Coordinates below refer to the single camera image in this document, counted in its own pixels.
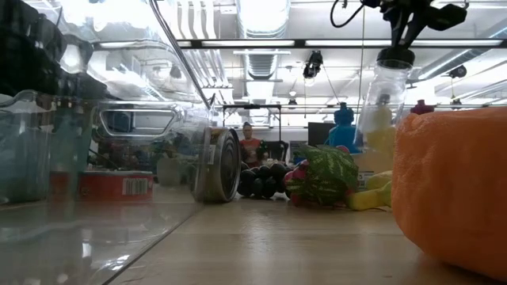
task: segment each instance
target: metal can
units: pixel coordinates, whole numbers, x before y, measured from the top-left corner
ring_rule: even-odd
[[[236,196],[241,172],[239,139],[234,129],[211,127],[204,201],[227,203]]]
[[[153,173],[85,171],[79,174],[80,201],[148,201],[153,198]]]

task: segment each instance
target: wooden tabletop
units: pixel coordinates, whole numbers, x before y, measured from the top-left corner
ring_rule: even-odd
[[[206,206],[113,284],[494,284],[441,264],[389,212],[239,199]]]

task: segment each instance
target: ceiling duct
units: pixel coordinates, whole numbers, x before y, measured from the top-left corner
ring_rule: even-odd
[[[285,37],[291,0],[236,0],[236,7],[242,38],[281,39]],[[269,52],[276,50],[263,51],[266,51],[267,55],[245,55],[246,79],[265,81],[275,75],[278,55],[270,55]],[[269,103],[274,87],[273,82],[247,82],[246,92],[256,102]],[[262,118],[254,120],[255,123],[264,123],[267,119],[266,116],[264,120]]]
[[[494,84],[488,85],[485,88],[482,88],[480,90],[472,91],[469,93],[465,93],[463,95],[457,96],[456,99],[460,99],[462,101],[470,100],[476,97],[485,96],[491,93],[499,92],[502,90],[507,89],[507,79],[502,80],[500,82],[496,82]]]
[[[500,21],[495,26],[489,28],[479,36],[478,39],[505,39],[507,38],[507,18]],[[417,73],[414,73],[413,79],[409,79],[407,83],[415,83],[434,78],[445,72],[448,72],[460,65],[475,59],[476,57],[486,53],[490,48],[472,48],[466,51],[452,51],[441,58],[437,59],[428,66],[423,67]]]

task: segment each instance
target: pink object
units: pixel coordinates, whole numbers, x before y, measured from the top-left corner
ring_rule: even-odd
[[[294,169],[293,171],[293,174],[292,174],[292,178],[295,178],[295,179],[304,179],[304,177],[307,176],[307,166],[305,168],[305,170],[303,170],[305,168],[305,166],[303,168],[301,168],[301,166],[298,166],[296,169]]]
[[[305,159],[298,164],[298,167],[296,169],[301,169],[302,171],[306,172],[308,170],[308,166],[310,166],[310,162]]]
[[[292,179],[293,174],[294,174],[294,171],[289,171],[289,172],[287,172],[287,174],[285,174],[285,176],[284,176],[285,185],[287,185],[287,182]]]
[[[349,148],[347,148],[347,146],[337,146],[336,148],[338,148],[339,150],[343,150],[347,154],[350,154],[350,150]]]
[[[435,107],[431,105],[427,105],[424,100],[418,100],[417,105],[410,109],[410,112],[418,115],[426,114],[429,112],[434,112]]]

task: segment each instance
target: black cable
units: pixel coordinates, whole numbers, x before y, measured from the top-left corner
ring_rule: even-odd
[[[63,5],[60,6],[60,11],[58,12],[58,18],[56,19],[56,28],[58,28],[58,25],[60,24],[60,21],[62,20],[62,13],[63,13]]]
[[[359,8],[357,8],[356,12],[354,12],[354,13],[352,14],[352,16],[350,16],[350,18],[349,18],[347,21],[345,21],[345,23],[340,24],[340,25],[337,25],[337,24],[334,22],[333,15],[334,15],[334,8],[336,8],[336,5],[338,4],[338,2],[339,2],[339,1],[340,1],[340,0],[336,0],[336,1],[334,1],[333,6],[331,7],[330,19],[331,19],[331,24],[332,24],[332,25],[333,25],[333,27],[335,27],[335,28],[343,28],[343,27],[345,27],[348,23],[350,23],[350,21],[351,21],[354,17],[356,17],[356,15],[357,15],[357,14],[358,14],[358,13],[359,13],[362,9],[363,9],[363,7],[364,7],[363,2],[361,1],[361,6],[360,6]],[[342,8],[347,8],[347,0],[344,0],[343,5],[342,5],[341,7],[342,7]]]
[[[118,165],[116,165],[114,162],[112,162],[110,159],[108,159],[107,157],[105,157],[104,155],[102,154],[99,154],[97,151],[95,150],[92,150],[92,149],[88,149],[88,151],[92,154],[95,154],[97,155],[98,157],[101,157],[103,159],[105,159],[106,161],[108,161],[109,163],[111,163],[111,165],[114,167],[114,170],[118,170],[120,169],[120,167],[118,167]]]
[[[322,69],[324,70],[324,72],[326,72],[327,81],[329,82],[331,89],[333,90],[333,94],[334,94],[334,97],[336,98],[337,104],[340,104],[340,99],[338,99],[338,95],[336,94],[336,91],[334,91],[333,83],[331,83],[330,76],[327,74],[327,70],[326,70],[326,67],[324,66],[324,64],[322,64]]]

